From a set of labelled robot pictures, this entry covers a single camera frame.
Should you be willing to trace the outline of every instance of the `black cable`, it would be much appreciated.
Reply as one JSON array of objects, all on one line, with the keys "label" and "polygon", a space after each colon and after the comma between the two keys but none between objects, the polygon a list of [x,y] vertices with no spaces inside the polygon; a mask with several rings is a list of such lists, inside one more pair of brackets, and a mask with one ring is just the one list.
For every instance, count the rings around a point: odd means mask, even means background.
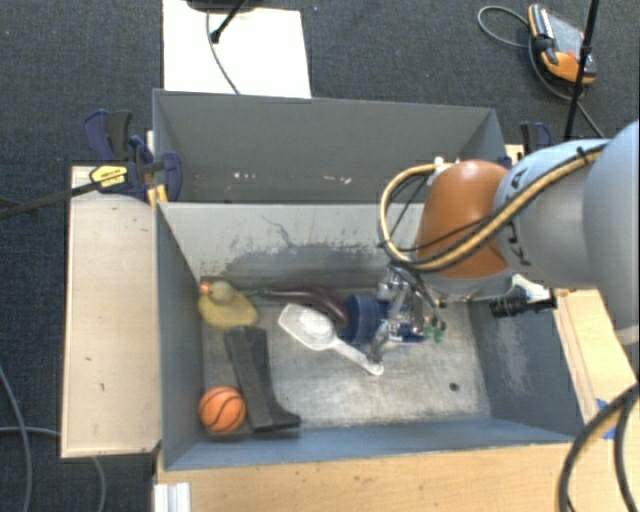
[{"label": "black cable", "polygon": [[[394,199],[396,199],[403,191],[404,189],[406,189],[407,187],[409,187],[414,181],[418,181],[422,179],[421,175],[415,175],[415,176],[409,176],[406,180],[402,181],[389,195],[389,206],[391,205],[391,203],[393,202]],[[407,210],[407,205],[405,204],[405,208],[403,209],[401,215],[398,217],[398,220],[396,222],[396,226],[399,224],[399,222],[402,220],[403,216],[404,216],[404,212],[406,212]],[[389,257],[392,258],[392,254],[390,252],[388,252],[387,248],[386,248],[386,244],[385,242],[382,240],[382,232],[380,231],[380,225],[378,224],[378,239],[380,240],[380,242],[378,243],[378,247],[382,248],[385,250],[385,252],[387,253],[387,255],[389,255]]]},{"label": "black cable", "polygon": [[12,206],[11,208],[7,208],[6,210],[0,211],[0,220],[8,219],[9,217],[14,217],[16,215],[20,215],[21,213],[28,213],[43,206],[49,206],[51,204],[58,203],[60,201],[66,201],[71,199],[72,197],[78,197],[82,194],[87,194],[88,192],[93,192],[98,188],[97,183],[87,183],[86,185],[81,185],[79,187],[72,188],[70,190],[63,190],[62,192],[56,192],[54,194],[50,194],[45,197],[41,197],[40,199],[34,199],[33,201],[29,201],[27,203],[20,203]]},{"label": "black cable", "polygon": [[433,247],[434,245],[439,244],[440,242],[443,242],[447,238],[451,238],[452,236],[457,235],[458,233],[460,233],[462,231],[465,231],[465,230],[467,230],[469,228],[477,226],[481,222],[486,222],[488,219],[489,219],[489,216],[485,215],[481,219],[474,220],[473,222],[469,222],[468,224],[465,224],[462,227],[453,229],[453,230],[449,231],[448,233],[446,233],[446,234],[444,234],[442,236],[439,236],[435,240],[431,240],[430,242],[426,242],[426,243],[420,244],[420,245],[414,245],[413,247],[397,247],[397,249],[400,252],[417,252],[417,251],[419,251],[421,249],[428,249],[429,247]]},{"label": "black cable", "polygon": [[[41,435],[41,436],[49,436],[53,438],[60,437],[60,432],[56,432],[55,430],[49,430],[48,428],[38,428],[38,427],[25,427],[25,430],[29,434]],[[20,433],[20,427],[0,427],[0,434],[18,434]],[[91,462],[96,468],[96,472],[98,473],[98,478],[100,479],[100,503],[98,505],[98,512],[102,512],[104,510],[104,506],[107,502],[107,477],[104,474],[104,469],[102,468],[102,464],[96,457],[91,457]]]},{"label": "black cable", "polygon": [[407,213],[407,209],[409,208],[409,206],[411,205],[413,200],[416,198],[416,196],[420,193],[420,191],[427,184],[428,176],[421,176],[421,178],[422,178],[422,180],[420,181],[420,184],[415,188],[415,190],[411,194],[411,197],[409,199],[407,199],[406,202],[404,203],[404,206],[402,207],[402,210],[400,211],[400,214],[398,215],[398,219],[396,220],[396,223],[393,225],[393,227],[391,228],[391,231],[389,232],[389,238],[391,238],[393,236],[393,234],[396,232],[396,229],[398,228],[398,225],[400,224],[400,221],[404,217],[404,214]]},{"label": "black cable", "polygon": [[2,385],[7,394],[7,398],[9,399],[9,403],[11,404],[11,409],[13,409],[13,414],[16,417],[16,421],[18,422],[18,432],[20,433],[20,437],[22,437],[22,445],[24,447],[24,458],[27,472],[27,477],[25,479],[24,505],[22,507],[22,510],[23,512],[28,512],[29,505],[31,504],[31,494],[33,491],[33,459],[31,457],[31,443],[29,443],[29,435],[27,434],[27,427],[24,424],[24,417],[22,416],[22,412],[20,411],[20,407],[18,406],[16,396],[13,394],[11,385],[9,384],[9,379],[7,379],[7,376],[2,369],[2,365],[0,365],[0,381],[2,381]]},{"label": "black cable", "polygon": [[558,485],[558,507],[560,512],[568,512],[569,510],[569,479],[587,441],[605,421],[622,409],[627,400],[637,400],[638,392],[639,387],[636,382],[601,409],[596,417],[593,418],[576,437],[567,454],[562,467],[562,473],[560,474],[560,483]]},{"label": "black cable", "polygon": [[[0,381],[4,387],[4,390],[7,394],[7,398],[9,399],[9,403],[11,404],[11,408],[13,409],[13,413],[18,422],[17,427],[0,427],[0,434],[20,434],[22,437],[22,442],[24,444],[24,453],[25,453],[25,461],[26,461],[26,490],[25,490],[25,498],[22,506],[23,512],[27,512],[31,505],[31,496],[33,493],[33,463],[31,459],[31,443],[29,442],[28,434],[36,434],[36,435],[44,435],[50,437],[60,437],[60,433],[55,430],[49,430],[46,428],[37,428],[37,427],[27,427],[24,423],[24,417],[22,416],[22,412],[20,411],[20,407],[18,406],[18,401],[16,400],[15,395],[13,394],[13,390],[9,384],[9,380],[2,369],[2,365],[0,365]],[[93,464],[96,467],[96,471],[98,472],[98,477],[100,478],[100,504],[98,505],[98,512],[102,512],[104,510],[105,503],[107,501],[107,478],[104,474],[104,470],[102,469],[102,465],[100,461],[91,457]]]},{"label": "black cable", "polygon": [[512,46],[514,48],[526,48],[527,45],[525,44],[520,44],[520,43],[514,43],[513,41],[509,41],[507,39],[503,39],[499,36],[497,36],[495,33],[493,33],[491,30],[489,30],[487,28],[487,26],[484,24],[484,22],[482,21],[482,15],[485,12],[489,12],[489,11],[499,11],[499,12],[504,12],[509,14],[510,16],[513,16],[514,18],[516,18],[517,20],[519,20],[525,27],[527,27],[527,29],[529,28],[529,23],[527,22],[527,20],[525,20],[522,16],[520,16],[517,12],[512,11],[511,9],[507,9],[506,7],[501,7],[499,5],[487,5],[486,7],[483,7],[482,9],[480,9],[478,11],[478,16],[477,16],[477,20],[478,20],[478,26],[480,27],[480,29],[487,34],[489,37],[495,39],[496,41],[500,41],[503,44],[506,44],[508,46]]},{"label": "black cable", "polygon": [[218,68],[220,69],[220,72],[222,73],[222,76],[227,81],[227,83],[229,84],[231,89],[233,89],[233,92],[235,94],[240,94],[240,91],[236,87],[236,84],[233,83],[233,80],[231,80],[231,77],[227,74],[227,71],[224,69],[224,66],[222,65],[222,62],[220,62],[220,58],[218,57],[218,52],[216,52],[215,45],[211,41],[211,37],[210,37],[211,29],[209,28],[209,17],[210,17],[209,13],[207,13],[207,23],[206,23],[207,41],[209,41],[209,48],[211,49],[211,53],[213,54],[213,58],[215,59],[216,64],[218,65]]},{"label": "black cable", "polygon": [[629,481],[627,480],[627,471],[624,464],[624,436],[627,429],[627,423],[629,422],[629,417],[631,416],[631,411],[637,401],[637,396],[635,398],[629,396],[625,400],[622,410],[620,411],[620,418],[618,419],[618,425],[616,426],[613,440],[616,479],[618,481],[618,487],[620,488],[620,494],[622,495],[622,499],[624,500],[629,512],[638,512],[638,507],[633,499],[631,489],[629,488]]},{"label": "black cable", "polygon": [[578,59],[578,76],[576,83],[573,85],[573,94],[571,96],[571,104],[569,105],[569,115],[567,116],[567,124],[564,129],[565,142],[571,139],[573,131],[573,121],[576,117],[576,109],[578,108],[578,99],[584,90],[584,70],[587,65],[587,59],[591,53],[591,38],[596,25],[596,16],[598,14],[598,5],[600,0],[591,0],[589,2],[589,13],[587,14],[587,26],[582,35],[582,44],[580,45],[580,57]]},{"label": "black cable", "polygon": [[[533,71],[536,75],[536,77],[538,77],[538,80],[540,80],[540,83],[543,85],[543,87],[549,91],[551,94],[553,94],[556,98],[560,98],[561,100],[564,101],[571,101],[572,97],[568,94],[563,94],[560,91],[558,91],[555,87],[552,87],[551,85],[549,85],[547,79],[542,76],[542,73],[540,72],[540,70],[538,69],[538,64],[536,63],[536,57],[534,54],[534,50],[533,50],[533,45],[534,45],[534,40],[533,38],[531,38],[529,40],[529,61],[531,62],[531,67],[533,68]],[[580,94],[580,96],[578,97],[579,100],[583,99],[585,96],[585,91],[583,90],[582,93]],[[587,123],[589,123],[589,126],[591,127],[591,129],[598,135],[598,137],[600,137],[601,139],[606,139],[607,137],[604,135],[604,133],[602,132],[602,130],[598,127],[598,125],[596,125],[596,123],[593,121],[593,119],[591,118],[591,116],[587,113],[587,111],[585,110],[584,106],[582,105],[582,103],[580,103],[580,101],[578,101],[578,109],[580,110],[580,113],[584,116],[584,119],[587,121]]]},{"label": "black cable", "polygon": [[233,9],[231,9],[231,12],[227,15],[227,17],[224,19],[222,24],[216,30],[214,30],[213,32],[209,32],[207,30],[207,33],[209,34],[209,40],[212,43],[217,44],[220,42],[220,37],[222,36],[222,32],[224,32],[224,29],[227,28],[227,25],[231,23],[233,18],[236,17],[236,14],[238,14],[238,11],[242,9],[242,6],[245,3],[247,3],[247,0],[239,0],[238,3],[233,7]]},{"label": "black cable", "polygon": [[[531,66],[533,67],[533,70],[534,70],[536,76],[538,77],[538,79],[540,80],[542,85],[545,87],[545,89],[547,89],[547,91],[549,91],[554,96],[556,96],[558,98],[561,98],[561,99],[563,99],[563,100],[565,100],[567,102],[571,102],[572,101],[572,96],[570,96],[568,94],[562,94],[561,92],[556,90],[554,87],[549,85],[547,83],[547,79],[544,76],[542,76],[542,74],[540,73],[540,70],[538,69],[538,65],[537,65],[536,60],[535,60],[535,55],[533,53],[533,48],[532,48],[533,47],[533,43],[534,43],[533,37],[529,38],[529,44],[519,44],[519,43],[514,43],[513,41],[508,41],[507,39],[503,39],[503,38],[497,36],[495,33],[493,33],[491,30],[489,30],[487,28],[487,26],[484,24],[484,22],[482,21],[482,15],[485,12],[488,12],[488,11],[500,11],[500,12],[507,13],[510,16],[516,18],[518,21],[520,21],[520,23],[525,25],[527,28],[529,28],[528,21],[525,18],[523,18],[522,16],[520,16],[518,13],[512,11],[511,9],[508,9],[506,7],[501,7],[499,5],[488,5],[486,7],[483,7],[482,9],[480,9],[478,11],[478,15],[477,15],[478,26],[480,27],[480,29],[485,34],[487,34],[492,39],[495,39],[496,41],[499,41],[499,42],[501,42],[503,44],[509,45],[511,47],[514,47],[514,48],[528,48],[528,50],[529,50],[529,60],[531,61]],[[584,97],[584,90],[582,90],[580,92],[578,99],[582,99],[583,97]],[[602,130],[600,128],[598,128],[598,126],[595,124],[595,122],[593,121],[591,116],[587,113],[587,111],[584,109],[584,107],[580,104],[579,101],[577,103],[577,107],[578,107],[578,110],[580,110],[580,113],[584,116],[584,118],[587,121],[587,123],[589,123],[589,126],[591,127],[591,129],[598,135],[598,137],[600,137],[602,139],[606,139],[607,137],[605,137],[605,135],[603,134]]]}]

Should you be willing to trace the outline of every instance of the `blue clamp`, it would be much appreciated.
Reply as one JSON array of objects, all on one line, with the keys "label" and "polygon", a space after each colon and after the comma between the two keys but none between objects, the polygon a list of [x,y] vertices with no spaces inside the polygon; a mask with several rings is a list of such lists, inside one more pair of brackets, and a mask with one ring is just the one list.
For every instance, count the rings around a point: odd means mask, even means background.
[{"label": "blue clamp", "polygon": [[99,188],[102,193],[116,193],[147,201],[147,191],[152,185],[145,183],[145,174],[154,174],[154,183],[162,184],[169,201],[176,201],[182,189],[183,171],[174,151],[162,154],[161,162],[154,163],[154,156],[139,135],[128,136],[132,114],[128,111],[107,112],[97,110],[87,116],[82,134],[87,145],[96,153],[102,164],[118,163],[126,167],[124,183]]},{"label": "blue clamp", "polygon": [[520,123],[520,132],[525,155],[553,146],[551,132],[544,123]]}]

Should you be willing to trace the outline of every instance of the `bin floor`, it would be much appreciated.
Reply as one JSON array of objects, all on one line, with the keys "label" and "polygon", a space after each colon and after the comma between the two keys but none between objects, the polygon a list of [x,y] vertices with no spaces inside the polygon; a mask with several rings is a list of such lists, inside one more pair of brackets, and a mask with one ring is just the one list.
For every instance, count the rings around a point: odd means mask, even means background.
[{"label": "bin floor", "polygon": [[[278,326],[282,307],[259,305],[257,326],[267,331],[278,401],[302,417],[303,429],[490,416],[466,305],[442,311],[448,331],[440,343],[406,343],[386,353],[380,377],[295,341]],[[202,332],[205,389],[237,385],[222,333],[204,323]]]}]

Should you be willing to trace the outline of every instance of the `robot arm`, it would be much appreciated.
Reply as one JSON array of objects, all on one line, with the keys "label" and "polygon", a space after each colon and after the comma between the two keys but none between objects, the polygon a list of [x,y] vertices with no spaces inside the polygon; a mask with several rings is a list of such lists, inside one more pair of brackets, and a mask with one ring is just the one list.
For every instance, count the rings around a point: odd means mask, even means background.
[{"label": "robot arm", "polygon": [[638,122],[610,141],[537,151],[510,171],[451,165],[433,180],[415,245],[403,251],[391,241],[389,203],[434,168],[404,171],[382,195],[381,245],[393,264],[448,300],[504,296],[514,274],[550,289],[597,288],[620,342],[637,356]]}]

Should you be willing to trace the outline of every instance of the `cable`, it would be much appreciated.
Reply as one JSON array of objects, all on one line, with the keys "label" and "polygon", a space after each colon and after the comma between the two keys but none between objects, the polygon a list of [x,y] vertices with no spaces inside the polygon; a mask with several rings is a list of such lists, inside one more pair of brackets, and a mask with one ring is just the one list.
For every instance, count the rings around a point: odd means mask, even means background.
[{"label": "cable", "polygon": [[20,407],[18,406],[18,401],[16,400],[16,396],[13,394],[13,390],[9,385],[9,380],[2,369],[2,365],[0,364],[0,380],[2,381],[2,385],[4,386],[4,390],[7,393],[7,398],[9,398],[9,403],[11,404],[11,408],[13,409],[13,414],[16,417],[18,422],[18,431],[20,432],[20,437],[22,437],[22,444],[24,446],[24,458],[26,464],[27,478],[25,481],[25,497],[24,497],[24,505],[22,507],[23,512],[27,512],[29,510],[29,505],[31,504],[31,493],[33,491],[33,460],[31,458],[31,444],[29,443],[29,436],[27,434],[27,427],[24,424],[24,418],[22,417],[22,412],[20,412]]},{"label": "cable", "polygon": [[[571,96],[569,96],[567,94],[562,94],[560,91],[556,90],[554,87],[549,85],[548,82],[547,82],[547,79],[542,75],[542,73],[540,73],[540,70],[538,69],[538,65],[536,63],[535,55],[533,53],[533,44],[534,44],[533,37],[529,38],[529,44],[519,44],[519,43],[514,43],[513,41],[508,41],[507,39],[503,39],[503,38],[497,36],[491,30],[489,30],[487,28],[487,26],[484,24],[484,22],[482,21],[482,15],[485,12],[488,12],[488,11],[500,11],[500,12],[507,13],[510,16],[516,18],[520,23],[525,25],[527,28],[529,28],[529,22],[525,18],[520,16],[517,12],[512,11],[511,9],[508,9],[506,7],[499,6],[499,5],[488,5],[486,7],[483,7],[482,9],[480,9],[478,11],[478,15],[476,17],[476,19],[478,21],[478,26],[480,27],[480,29],[485,34],[487,34],[489,37],[491,37],[492,39],[495,39],[496,41],[499,41],[499,42],[501,42],[503,44],[506,44],[506,45],[514,47],[514,48],[528,48],[529,60],[531,61],[531,66],[533,67],[533,70],[534,70],[536,76],[538,77],[538,79],[540,80],[542,85],[545,87],[545,89],[547,89],[547,91],[549,91],[551,94],[553,94],[557,98],[560,98],[560,99],[562,99],[564,101],[570,102],[571,99],[572,99]],[[580,95],[580,98],[583,98],[583,97],[584,97],[584,92]],[[585,120],[587,121],[587,123],[591,127],[591,129],[598,135],[598,137],[600,137],[602,139],[606,139],[607,137],[603,134],[602,130],[596,125],[596,123],[593,121],[591,116],[584,109],[582,104],[580,104],[580,102],[578,102],[577,106],[578,106],[578,109],[580,110],[580,112],[582,113],[582,115],[584,116]]]},{"label": "cable", "polygon": [[[29,434],[49,436],[49,437],[60,437],[60,432],[56,432],[55,430],[49,430],[47,428],[38,428],[38,427],[25,427],[26,431]],[[20,427],[0,427],[0,434],[17,434],[20,432]],[[100,479],[100,504],[98,505],[98,512],[103,512],[105,504],[107,502],[107,477],[104,474],[104,469],[100,461],[96,457],[91,457],[91,462],[96,468],[96,472],[98,473],[98,478]]]},{"label": "cable", "polygon": [[558,485],[558,507],[560,512],[568,512],[569,510],[569,479],[587,441],[605,421],[623,408],[627,400],[636,401],[638,399],[638,391],[638,383],[636,382],[601,409],[596,417],[593,418],[576,437],[567,454],[560,475],[560,483]]},{"label": "cable", "polygon": [[435,164],[411,167],[392,179],[382,193],[378,210],[378,236],[381,246],[392,261],[401,265],[407,265],[424,272],[444,270],[469,257],[474,251],[487,243],[491,237],[495,236],[504,225],[511,221],[513,217],[520,213],[521,210],[548,186],[568,176],[572,172],[582,169],[585,165],[594,162],[600,155],[601,149],[601,147],[598,147],[588,153],[579,151],[578,154],[571,159],[557,165],[529,183],[508,203],[505,203],[495,210],[486,221],[481,222],[476,229],[460,238],[454,244],[434,255],[417,260],[412,260],[409,256],[398,250],[389,235],[386,219],[389,208],[389,198],[393,190],[409,177],[423,174],[429,175],[432,174],[436,168]]},{"label": "cable", "polygon": [[[551,85],[549,85],[547,79],[544,76],[542,76],[542,73],[538,69],[538,65],[536,63],[536,57],[533,52],[533,44],[534,44],[533,38],[529,39],[529,45],[528,45],[529,61],[531,62],[531,67],[533,68],[535,75],[538,77],[538,80],[540,80],[540,83],[544,86],[544,88],[547,89],[547,91],[553,94],[556,98],[560,98],[561,100],[564,100],[567,102],[571,101],[571,96],[569,96],[568,94],[562,94],[555,87],[552,87]],[[585,96],[585,92],[583,91],[579,99],[584,98],[584,96]],[[600,130],[600,128],[596,125],[596,123],[593,121],[591,116],[585,110],[582,103],[580,103],[579,101],[578,101],[578,109],[580,110],[580,113],[584,116],[587,123],[589,123],[589,126],[591,126],[591,129],[598,135],[598,137],[600,137],[601,139],[606,139],[607,137],[604,135],[604,133],[602,133],[602,130]]]},{"label": "cable", "polygon": [[478,11],[478,16],[477,16],[477,20],[478,20],[478,26],[480,27],[480,29],[487,34],[489,37],[491,37],[492,39],[495,39],[496,41],[500,41],[503,44],[506,44],[508,46],[513,46],[514,48],[526,48],[527,45],[526,44],[520,44],[520,43],[514,43],[513,41],[509,41],[507,39],[503,39],[499,36],[497,36],[496,34],[494,34],[493,32],[491,32],[491,30],[489,30],[487,28],[487,26],[484,24],[484,22],[482,21],[482,15],[485,12],[488,11],[500,11],[500,12],[505,12],[511,16],[513,16],[514,18],[516,18],[517,20],[520,21],[520,23],[522,23],[525,27],[527,27],[527,29],[529,28],[529,23],[527,22],[527,20],[525,20],[522,16],[520,16],[517,12],[512,11],[511,9],[507,9],[506,7],[501,7],[499,5],[487,5],[486,7],[483,7],[482,9],[480,9]]},{"label": "cable", "polygon": [[[24,418],[22,416],[22,412],[20,411],[20,407],[18,406],[18,402],[16,400],[15,395],[13,394],[13,390],[9,385],[9,380],[2,369],[2,365],[0,365],[0,380],[2,381],[2,385],[4,386],[5,392],[7,394],[7,398],[9,398],[9,402],[11,403],[11,408],[13,409],[14,415],[18,421],[17,427],[0,427],[0,434],[20,434],[22,437],[22,441],[24,443],[24,452],[25,458],[27,462],[27,478],[26,478],[26,494],[24,499],[24,505],[22,510],[27,512],[31,505],[31,496],[33,493],[33,464],[31,460],[31,444],[29,443],[28,434],[42,435],[58,438],[60,437],[60,433],[55,430],[49,430],[46,428],[38,428],[38,427],[27,427],[24,424]],[[100,461],[96,457],[91,457],[91,460],[96,467],[96,471],[98,473],[98,478],[100,479],[100,503],[98,505],[98,512],[103,512],[105,503],[107,501],[107,478],[104,474],[104,469],[100,464]]]},{"label": "cable", "polygon": [[407,209],[409,208],[409,205],[411,205],[411,203],[416,198],[416,196],[420,193],[420,191],[427,184],[427,180],[428,180],[428,177],[427,176],[423,176],[422,180],[420,181],[420,184],[415,188],[415,190],[411,194],[411,197],[405,201],[404,206],[402,207],[402,210],[400,211],[400,214],[398,215],[398,220],[396,220],[396,223],[391,228],[391,233],[389,234],[389,237],[392,237],[393,234],[396,232],[396,229],[398,228],[398,225],[400,224],[400,221],[402,220],[402,217],[404,217],[404,214],[407,213]]},{"label": "cable", "polygon": [[620,419],[616,426],[613,450],[614,450],[614,462],[616,468],[616,479],[618,480],[618,487],[620,488],[620,494],[624,500],[627,510],[629,512],[638,512],[631,489],[629,488],[629,481],[627,480],[627,471],[624,465],[624,435],[627,429],[627,423],[631,416],[631,411],[638,401],[638,397],[632,398],[631,395],[625,400],[622,411],[620,412]]},{"label": "cable", "polygon": [[413,247],[398,247],[397,249],[400,252],[417,252],[417,251],[420,251],[422,249],[428,249],[429,247],[433,247],[434,245],[437,245],[440,242],[444,242],[447,238],[451,238],[452,236],[455,236],[458,233],[462,233],[463,231],[466,231],[469,228],[473,228],[473,227],[475,227],[478,224],[481,224],[483,222],[487,222],[488,220],[489,220],[489,215],[485,215],[481,219],[474,220],[473,222],[469,222],[468,224],[465,224],[464,226],[461,226],[461,227],[456,228],[456,229],[452,229],[448,233],[445,233],[444,235],[439,236],[438,238],[436,238],[435,240],[431,240],[430,242],[426,242],[426,243],[420,244],[420,245],[414,245]]},{"label": "cable", "polygon": [[233,83],[233,80],[231,80],[231,77],[227,74],[227,71],[224,69],[222,62],[220,62],[220,59],[218,58],[218,52],[216,52],[215,45],[213,44],[213,41],[211,41],[211,28],[209,27],[209,18],[210,18],[210,15],[209,13],[207,13],[207,23],[206,23],[207,41],[209,41],[209,48],[211,48],[211,53],[213,54],[213,58],[215,59],[216,64],[218,65],[218,68],[222,73],[222,76],[227,81],[231,89],[233,89],[233,92],[236,94],[240,94],[240,91],[236,87],[236,84]]}]

